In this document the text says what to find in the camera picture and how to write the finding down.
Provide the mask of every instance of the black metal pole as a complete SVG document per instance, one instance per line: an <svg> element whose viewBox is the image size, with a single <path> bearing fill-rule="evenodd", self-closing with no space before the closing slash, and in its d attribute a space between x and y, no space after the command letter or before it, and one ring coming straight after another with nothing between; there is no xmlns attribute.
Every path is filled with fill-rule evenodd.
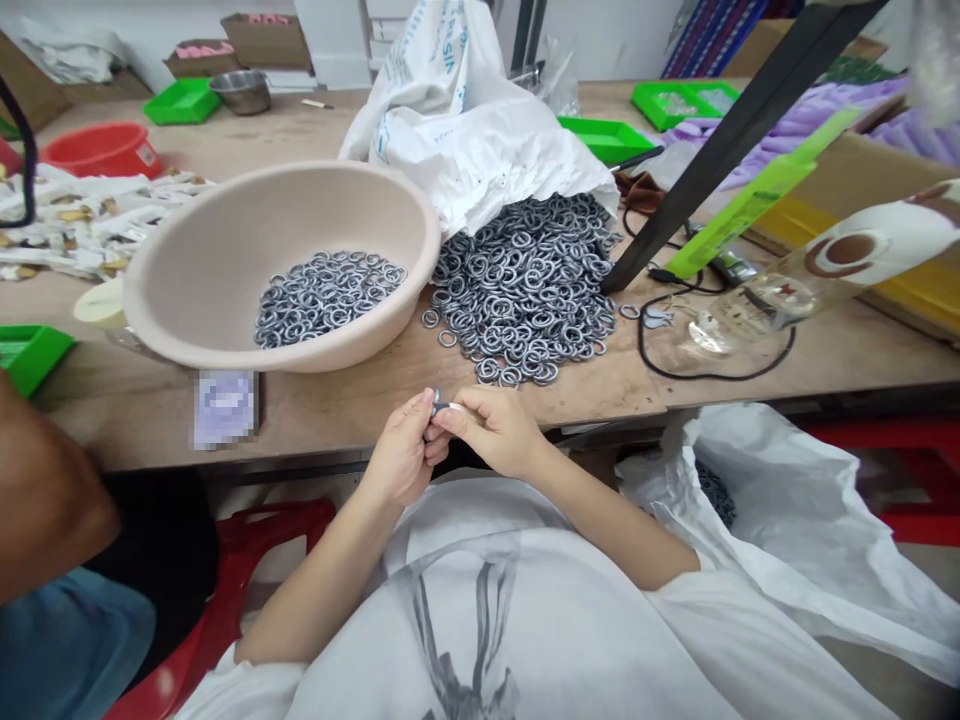
<svg viewBox="0 0 960 720"><path fill-rule="evenodd" d="M807 5L603 283L623 290L886 5Z"/></svg>
<svg viewBox="0 0 960 720"><path fill-rule="evenodd" d="M520 14L517 16L517 37L513 40L513 60L510 72L523 67L523 58L527 51L527 37L530 35L530 16L533 15L534 0L520 0Z"/></svg>
<svg viewBox="0 0 960 720"><path fill-rule="evenodd" d="M547 0L536 0L533 9L533 25L527 38L527 57L524 65L533 65L537 61L537 46L540 45L540 31L543 29L543 16L547 14Z"/></svg>

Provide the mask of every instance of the green box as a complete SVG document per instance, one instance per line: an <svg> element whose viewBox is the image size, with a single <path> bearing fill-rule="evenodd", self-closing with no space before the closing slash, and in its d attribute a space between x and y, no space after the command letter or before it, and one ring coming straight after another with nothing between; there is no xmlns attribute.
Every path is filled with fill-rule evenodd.
<svg viewBox="0 0 960 720"><path fill-rule="evenodd" d="M557 117L557 120L580 138L598 160L607 165L619 165L653 147L652 142L627 123L562 115Z"/></svg>
<svg viewBox="0 0 960 720"><path fill-rule="evenodd" d="M657 132L663 132L690 117L722 118L727 108L715 107L710 102L709 95L715 93L727 96L731 105L740 97L740 93L725 82L642 82L633 89L633 104L647 116ZM689 112L671 111L670 96L686 104Z"/></svg>
<svg viewBox="0 0 960 720"><path fill-rule="evenodd" d="M143 106L155 125L199 125L220 107L210 78L180 78Z"/></svg>
<svg viewBox="0 0 960 720"><path fill-rule="evenodd" d="M75 342L46 325L0 325L0 368L30 397Z"/></svg>

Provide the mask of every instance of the red chair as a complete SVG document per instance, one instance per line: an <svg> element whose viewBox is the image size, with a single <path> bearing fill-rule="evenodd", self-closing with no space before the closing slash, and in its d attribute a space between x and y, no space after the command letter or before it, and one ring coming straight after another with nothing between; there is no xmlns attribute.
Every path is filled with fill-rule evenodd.
<svg viewBox="0 0 960 720"><path fill-rule="evenodd" d="M840 448L893 450L929 503L888 506L880 519L897 542L960 547L960 421L870 420L804 428Z"/></svg>
<svg viewBox="0 0 960 720"><path fill-rule="evenodd" d="M200 621L162 665L110 708L105 720L163 720L179 710L240 637L244 596L263 556L301 536L306 536L309 552L336 512L332 502L321 498L261 505L218 522L217 587ZM268 516L251 520L257 515Z"/></svg>

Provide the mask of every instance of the wooden table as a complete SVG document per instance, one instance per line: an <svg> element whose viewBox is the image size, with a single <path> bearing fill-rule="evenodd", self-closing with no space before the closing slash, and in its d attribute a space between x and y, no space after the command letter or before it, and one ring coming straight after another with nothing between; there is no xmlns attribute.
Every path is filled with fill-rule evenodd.
<svg viewBox="0 0 960 720"><path fill-rule="evenodd" d="M314 94L333 104L333 111L303 106L302 96L282 96L275 98L270 113L260 117L238 118L221 110L199 127L154 127L150 138L168 166L222 181L265 165L335 157L366 94ZM643 126L629 95L629 83L584 84L583 113ZM46 128L41 143L92 122L142 120L140 105L76 108ZM634 228L641 222L630 218ZM386 350L353 368L321 375L267 374L259 436L216 452L193 451L192 375L116 348L99 331L73 320L73 303L87 287L88 283L52 272L26 282L0 283L0 322L50 324L80 340L34 397L108 471L368 447L389 412L418 390L440 387L449 397L474 381L472 363L455 349L440 347L436 330L411 322ZM662 285L640 277L617 300L640 303L664 292ZM420 303L417 317L426 307L426 293ZM668 333L648 335L651 356L658 362L676 355ZM524 386L541 424L652 415L672 407L729 400L960 380L960 362L953 352L853 302L804 324L788 360L746 383L666 380L648 372L636 341L635 323L621 321L608 340L606 355L564 366L557 382L547 388ZM771 339L727 361L721 372L762 367L780 343L780 338Z"/></svg>

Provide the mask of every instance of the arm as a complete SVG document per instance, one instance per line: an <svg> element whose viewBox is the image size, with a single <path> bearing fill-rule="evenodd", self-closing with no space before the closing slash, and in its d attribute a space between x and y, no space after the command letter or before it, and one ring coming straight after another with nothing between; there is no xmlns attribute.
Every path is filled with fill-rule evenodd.
<svg viewBox="0 0 960 720"><path fill-rule="evenodd" d="M478 386L461 390L456 402L480 413L486 427L456 410L438 413L436 424L462 438L497 472L543 493L639 589L659 590L700 569L686 544L550 445L519 393Z"/></svg>
<svg viewBox="0 0 960 720"><path fill-rule="evenodd" d="M0 372L0 605L106 548L120 519L77 444Z"/></svg>
<svg viewBox="0 0 960 720"><path fill-rule="evenodd" d="M370 465L316 547L264 606L234 658L257 665L311 662L360 603L404 507L423 494L449 435L430 422L433 390L390 416Z"/></svg>

